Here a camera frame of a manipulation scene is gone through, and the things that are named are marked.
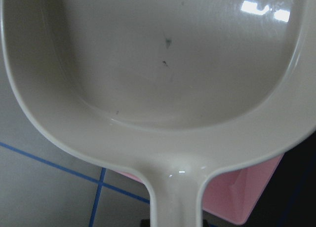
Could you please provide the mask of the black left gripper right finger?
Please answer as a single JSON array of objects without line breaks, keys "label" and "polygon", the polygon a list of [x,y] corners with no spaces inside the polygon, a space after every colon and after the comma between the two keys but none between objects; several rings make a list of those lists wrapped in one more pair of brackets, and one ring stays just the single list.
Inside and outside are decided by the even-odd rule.
[{"label": "black left gripper right finger", "polygon": [[204,220],[202,221],[202,226],[203,226],[203,227],[209,227],[208,221],[204,219]]}]

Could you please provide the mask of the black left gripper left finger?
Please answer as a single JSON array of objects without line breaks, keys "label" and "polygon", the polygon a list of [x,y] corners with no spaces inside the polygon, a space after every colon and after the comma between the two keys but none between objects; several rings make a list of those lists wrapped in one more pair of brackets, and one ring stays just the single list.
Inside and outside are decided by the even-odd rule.
[{"label": "black left gripper left finger", "polygon": [[142,219],[140,222],[140,227],[150,227],[151,222],[150,219]]}]

